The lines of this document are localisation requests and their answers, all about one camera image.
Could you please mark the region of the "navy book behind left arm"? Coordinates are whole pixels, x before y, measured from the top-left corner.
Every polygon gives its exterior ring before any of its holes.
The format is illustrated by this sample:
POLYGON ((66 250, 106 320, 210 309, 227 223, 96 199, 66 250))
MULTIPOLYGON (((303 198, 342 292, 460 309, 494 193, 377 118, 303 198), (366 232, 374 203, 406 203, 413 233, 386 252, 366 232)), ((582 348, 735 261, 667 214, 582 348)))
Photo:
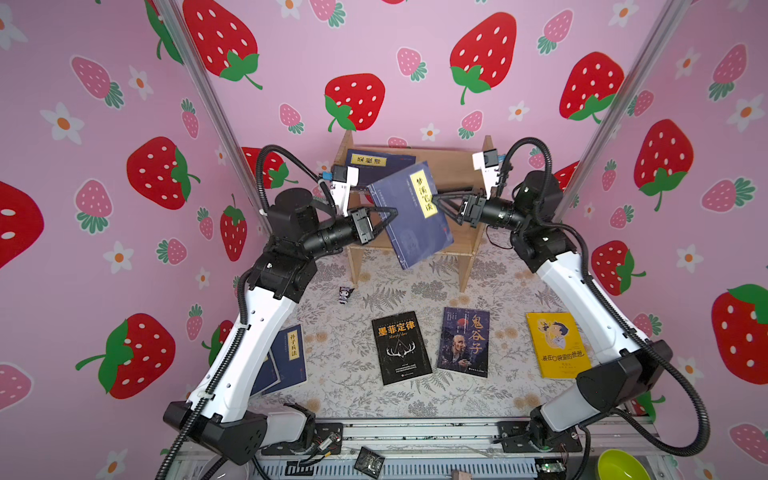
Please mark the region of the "navy book behind left arm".
POLYGON ((301 325, 280 330, 272 344, 278 382, 262 391, 263 395, 278 392, 304 383, 307 380, 301 325))

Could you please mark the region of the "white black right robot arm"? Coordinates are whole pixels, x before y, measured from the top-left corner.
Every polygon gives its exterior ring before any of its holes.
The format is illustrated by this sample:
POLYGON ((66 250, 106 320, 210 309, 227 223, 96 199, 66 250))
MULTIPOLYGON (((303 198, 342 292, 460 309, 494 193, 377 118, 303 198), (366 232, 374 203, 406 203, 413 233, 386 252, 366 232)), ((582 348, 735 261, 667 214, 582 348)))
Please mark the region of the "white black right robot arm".
POLYGON ((458 225, 480 224, 504 229, 528 268, 563 302, 591 345, 596 366, 580 373, 575 385, 535 408, 523 434, 534 448, 554 449, 587 426, 646 392, 660 378, 662 360, 672 351, 653 342, 634 326, 622 327, 623 316, 611 314, 613 303, 596 295, 584 275, 582 256, 561 227, 546 227, 563 193, 551 174, 534 171, 513 199, 489 198, 482 192, 452 191, 433 197, 432 204, 458 225))

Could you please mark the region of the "navy book yellow label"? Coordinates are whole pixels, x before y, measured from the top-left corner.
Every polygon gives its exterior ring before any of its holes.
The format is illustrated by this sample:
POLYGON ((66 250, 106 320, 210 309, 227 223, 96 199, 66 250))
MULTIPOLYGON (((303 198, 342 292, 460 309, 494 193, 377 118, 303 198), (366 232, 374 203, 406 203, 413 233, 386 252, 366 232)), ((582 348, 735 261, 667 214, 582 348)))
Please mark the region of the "navy book yellow label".
POLYGON ((357 186, 365 188, 369 184, 386 178, 416 163, 413 155, 392 154, 359 149, 349 149, 345 165, 359 171, 357 186))

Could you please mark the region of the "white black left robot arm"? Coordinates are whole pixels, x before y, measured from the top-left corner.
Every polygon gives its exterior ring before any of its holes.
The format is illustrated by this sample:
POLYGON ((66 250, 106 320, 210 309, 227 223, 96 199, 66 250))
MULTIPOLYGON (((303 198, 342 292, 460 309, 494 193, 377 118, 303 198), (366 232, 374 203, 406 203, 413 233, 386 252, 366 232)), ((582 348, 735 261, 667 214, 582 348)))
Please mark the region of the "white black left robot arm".
POLYGON ((165 411, 164 422, 179 434, 157 478, 167 477, 188 440, 236 465, 249 463, 272 445, 299 452, 310 449, 313 413, 297 405, 267 414, 251 412, 252 387, 278 332, 316 274, 317 259, 372 241, 397 216, 396 209, 379 207, 382 221, 374 225, 373 211, 359 207, 339 216, 331 197, 320 201, 303 188, 276 197, 267 209, 269 241, 238 281, 239 315, 233 330, 190 399, 172 402, 165 411))

